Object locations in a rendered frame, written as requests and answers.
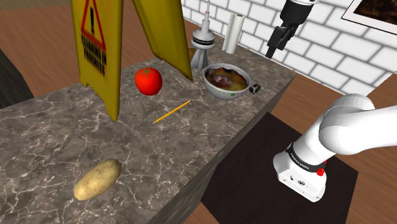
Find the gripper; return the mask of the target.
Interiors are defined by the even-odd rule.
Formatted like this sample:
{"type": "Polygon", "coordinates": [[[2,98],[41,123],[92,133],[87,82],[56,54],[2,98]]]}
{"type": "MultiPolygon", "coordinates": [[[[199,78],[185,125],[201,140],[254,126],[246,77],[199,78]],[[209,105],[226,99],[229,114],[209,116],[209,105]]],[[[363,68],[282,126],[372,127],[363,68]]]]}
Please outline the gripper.
{"type": "Polygon", "coordinates": [[[313,6],[314,0],[286,0],[280,14],[282,25],[274,29],[267,43],[267,58],[271,59],[276,50],[284,50],[287,42],[295,35],[295,28],[306,21],[313,6]]]}

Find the white paper towel roll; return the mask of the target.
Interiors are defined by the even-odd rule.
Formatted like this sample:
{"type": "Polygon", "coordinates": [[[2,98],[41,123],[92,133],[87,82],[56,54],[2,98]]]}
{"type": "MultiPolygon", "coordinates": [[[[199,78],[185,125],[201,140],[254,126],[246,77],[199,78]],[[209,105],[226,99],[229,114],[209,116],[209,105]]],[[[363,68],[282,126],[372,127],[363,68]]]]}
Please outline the white paper towel roll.
{"type": "Polygon", "coordinates": [[[226,53],[233,54],[237,42],[239,40],[240,32],[244,23],[245,16],[241,14],[233,13],[230,15],[230,20],[228,23],[225,40],[223,43],[222,50],[226,53]]]}

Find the white bowl with food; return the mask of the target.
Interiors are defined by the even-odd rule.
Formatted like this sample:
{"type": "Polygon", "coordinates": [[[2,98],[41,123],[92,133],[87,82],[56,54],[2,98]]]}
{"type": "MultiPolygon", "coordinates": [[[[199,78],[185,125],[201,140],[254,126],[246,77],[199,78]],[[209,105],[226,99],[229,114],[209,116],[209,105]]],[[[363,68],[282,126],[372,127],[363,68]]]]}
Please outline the white bowl with food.
{"type": "Polygon", "coordinates": [[[226,63],[217,63],[217,64],[208,65],[207,67],[203,68],[202,76],[204,79],[204,86],[206,87],[207,91],[214,97],[216,97],[218,99],[227,100],[227,101],[241,97],[244,93],[248,92],[249,88],[252,85],[251,77],[247,74],[247,72],[245,72],[245,70],[243,70],[235,65],[226,64],[226,63]],[[220,67],[223,67],[225,69],[233,69],[237,73],[242,75],[247,83],[247,87],[242,90],[239,90],[239,91],[224,90],[222,88],[218,88],[218,87],[214,86],[209,81],[207,81],[207,79],[205,78],[205,73],[209,69],[217,69],[220,67]]]}

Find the grey tower figure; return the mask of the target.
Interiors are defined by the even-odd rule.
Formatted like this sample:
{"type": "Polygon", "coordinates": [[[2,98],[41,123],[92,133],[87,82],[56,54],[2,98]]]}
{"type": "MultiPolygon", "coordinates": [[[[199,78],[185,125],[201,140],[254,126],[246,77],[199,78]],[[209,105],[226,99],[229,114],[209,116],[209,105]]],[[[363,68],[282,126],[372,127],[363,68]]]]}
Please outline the grey tower figure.
{"type": "Polygon", "coordinates": [[[202,27],[193,31],[192,45],[195,48],[195,53],[190,61],[190,65],[192,69],[197,70],[197,75],[200,74],[203,67],[208,66],[207,50],[214,48],[215,34],[209,29],[209,8],[210,1],[207,2],[202,27]]]}

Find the yellow pencil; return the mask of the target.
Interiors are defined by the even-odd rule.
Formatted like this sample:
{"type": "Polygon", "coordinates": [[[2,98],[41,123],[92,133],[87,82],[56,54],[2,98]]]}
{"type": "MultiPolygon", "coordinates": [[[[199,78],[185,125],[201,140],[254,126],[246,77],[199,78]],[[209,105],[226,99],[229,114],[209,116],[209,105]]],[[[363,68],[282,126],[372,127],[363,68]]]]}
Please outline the yellow pencil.
{"type": "Polygon", "coordinates": [[[191,102],[191,100],[186,101],[184,104],[178,106],[177,108],[174,108],[172,111],[168,112],[167,114],[161,116],[160,118],[156,119],[152,124],[155,124],[161,120],[163,120],[164,118],[168,117],[169,115],[173,114],[174,112],[176,112],[177,110],[183,108],[184,106],[186,106],[187,104],[189,104],[191,102]]]}

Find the red tomato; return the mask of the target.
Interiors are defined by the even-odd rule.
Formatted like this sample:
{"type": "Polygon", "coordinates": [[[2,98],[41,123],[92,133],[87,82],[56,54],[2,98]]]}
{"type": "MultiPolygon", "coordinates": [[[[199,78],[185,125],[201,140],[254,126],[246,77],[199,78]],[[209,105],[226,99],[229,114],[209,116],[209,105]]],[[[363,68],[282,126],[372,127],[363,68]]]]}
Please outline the red tomato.
{"type": "Polygon", "coordinates": [[[162,87],[162,76],[156,69],[145,67],[136,72],[135,84],[140,93],[155,95],[162,87]]]}

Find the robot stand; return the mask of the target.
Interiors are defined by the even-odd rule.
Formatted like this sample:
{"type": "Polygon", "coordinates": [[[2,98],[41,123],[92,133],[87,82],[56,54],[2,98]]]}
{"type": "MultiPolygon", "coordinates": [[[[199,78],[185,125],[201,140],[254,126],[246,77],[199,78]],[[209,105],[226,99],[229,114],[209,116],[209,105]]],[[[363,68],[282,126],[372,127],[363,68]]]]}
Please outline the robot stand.
{"type": "Polygon", "coordinates": [[[267,113],[219,163],[201,199],[219,224],[345,224],[358,172],[337,157],[318,202],[277,179],[274,155],[300,135],[267,113]]]}

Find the yellow caution floor sign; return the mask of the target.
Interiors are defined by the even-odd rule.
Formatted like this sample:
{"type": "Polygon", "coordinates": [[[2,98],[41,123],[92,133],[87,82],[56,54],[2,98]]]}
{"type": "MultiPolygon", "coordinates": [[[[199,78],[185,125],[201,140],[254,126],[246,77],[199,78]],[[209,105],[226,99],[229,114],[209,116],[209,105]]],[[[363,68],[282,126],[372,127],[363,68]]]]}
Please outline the yellow caution floor sign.
{"type": "MultiPolygon", "coordinates": [[[[132,0],[152,53],[192,79],[181,0],[132,0]]],[[[80,81],[116,121],[120,111],[123,0],[70,0],[80,81]]]]}

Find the brown potato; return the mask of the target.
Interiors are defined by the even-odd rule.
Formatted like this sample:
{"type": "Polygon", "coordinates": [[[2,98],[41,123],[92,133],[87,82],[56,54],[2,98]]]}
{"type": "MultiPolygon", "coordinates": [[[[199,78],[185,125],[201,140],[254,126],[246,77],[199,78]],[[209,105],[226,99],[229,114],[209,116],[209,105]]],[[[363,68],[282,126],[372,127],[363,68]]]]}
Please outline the brown potato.
{"type": "Polygon", "coordinates": [[[90,169],[76,184],[74,197],[78,200],[92,199],[109,190],[122,172],[117,159],[107,159],[90,169]]]}

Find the white framed wall picture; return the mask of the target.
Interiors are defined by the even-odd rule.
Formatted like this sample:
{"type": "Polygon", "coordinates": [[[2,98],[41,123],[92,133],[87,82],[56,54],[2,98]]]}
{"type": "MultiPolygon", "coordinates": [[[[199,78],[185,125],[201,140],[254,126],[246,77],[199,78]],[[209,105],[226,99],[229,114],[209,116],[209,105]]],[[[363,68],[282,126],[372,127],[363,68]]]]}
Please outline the white framed wall picture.
{"type": "Polygon", "coordinates": [[[397,35],[397,0],[353,0],[341,19],[397,35]]]}

